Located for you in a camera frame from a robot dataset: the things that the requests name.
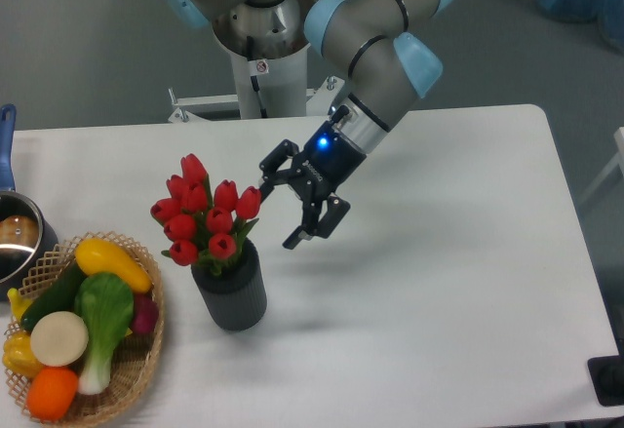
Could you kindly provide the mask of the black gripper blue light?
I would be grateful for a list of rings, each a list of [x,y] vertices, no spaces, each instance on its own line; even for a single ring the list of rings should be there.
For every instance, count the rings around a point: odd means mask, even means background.
[[[284,241],[287,250],[314,237],[328,239],[351,205],[332,195],[389,132],[389,126],[356,103],[334,112],[304,144],[282,140],[260,163],[264,202],[278,185],[302,201],[301,223]]]

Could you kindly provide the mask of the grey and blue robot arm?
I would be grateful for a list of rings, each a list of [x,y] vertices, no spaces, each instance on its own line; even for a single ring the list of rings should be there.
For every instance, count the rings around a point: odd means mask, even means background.
[[[452,0],[166,0],[193,28],[209,26],[231,59],[245,119],[300,116],[307,51],[344,74],[349,95],[303,145],[285,140],[260,165],[260,190],[289,186],[302,204],[288,249],[328,238],[349,206],[337,188],[443,72],[412,33]]]

